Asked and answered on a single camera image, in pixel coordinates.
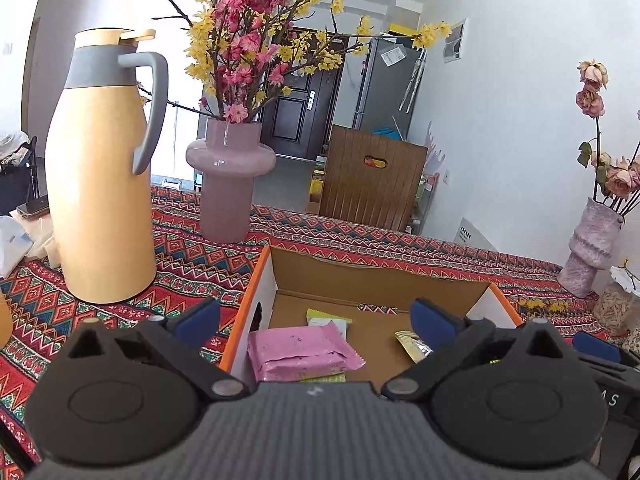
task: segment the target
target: marbled purple vase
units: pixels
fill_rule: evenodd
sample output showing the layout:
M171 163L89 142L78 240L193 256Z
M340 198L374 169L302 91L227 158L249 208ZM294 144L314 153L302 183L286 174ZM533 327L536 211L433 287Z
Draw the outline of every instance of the marbled purple vase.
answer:
M187 162L204 174L200 232L211 242L240 242L249 230L254 178L276 165L273 150L260 143L261 129L209 119L206 138L187 147Z
M591 292L599 269L607 269L611 250L624 220L610 207L587 200L582 219L569 240L571 255L558 274L558 283L578 298Z

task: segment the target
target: red patterned tablecloth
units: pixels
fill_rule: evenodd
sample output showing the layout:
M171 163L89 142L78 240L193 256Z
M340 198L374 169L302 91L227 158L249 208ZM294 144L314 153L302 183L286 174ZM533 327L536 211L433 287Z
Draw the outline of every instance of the red patterned tablecloth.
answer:
M133 300L100 307L76 301L60 271L41 261L18 266L0 281L14 318L14 333L0 354L0 418L34 457L24 430L25 401L78 323L99 317L107 325L132 326L150 314L176 314L215 296L223 305L220 331L202 350L215 362L264 244L356 264L494 282L523 318L547 316L567 337L578 330L606 337L586 309L597 296L580 300L567 293L556 281L560 267L555 264L263 206L254 207L243 243L217 246L198 233L196 194L154 187L152 201L158 275ZM20 475L4 452L0 461L2 480Z

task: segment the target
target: open box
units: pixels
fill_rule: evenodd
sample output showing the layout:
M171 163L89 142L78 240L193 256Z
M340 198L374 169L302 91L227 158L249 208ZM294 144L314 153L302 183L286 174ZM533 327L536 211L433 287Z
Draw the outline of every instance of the open box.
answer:
M371 381L380 388L413 364L395 338L411 330L408 309L428 298L456 316L492 320L514 328L522 320L493 283L433 278L388 267L346 264L266 246L242 300L220 368L247 384L254 372L247 355L250 330L305 326L314 308L353 320L347 341L367 362L346 373L348 381ZM358 306L392 307L397 314L367 312Z

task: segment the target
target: thermos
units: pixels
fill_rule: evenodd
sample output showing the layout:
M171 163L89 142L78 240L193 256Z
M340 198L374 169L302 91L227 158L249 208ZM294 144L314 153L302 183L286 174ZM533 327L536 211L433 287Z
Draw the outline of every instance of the thermos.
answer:
M88 303L139 294L156 275L149 162L166 109L163 56L136 52L154 30L97 28L76 34L45 152L54 238L66 286ZM153 71L149 123L136 67Z

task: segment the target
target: refrigerator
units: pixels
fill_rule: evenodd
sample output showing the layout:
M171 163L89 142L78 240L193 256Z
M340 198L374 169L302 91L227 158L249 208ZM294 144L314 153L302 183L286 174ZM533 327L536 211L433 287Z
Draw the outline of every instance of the refrigerator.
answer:
M390 128L406 139L414 111L416 84L421 75L420 62L425 53L406 44L377 38L371 40L353 117L355 130L372 132Z

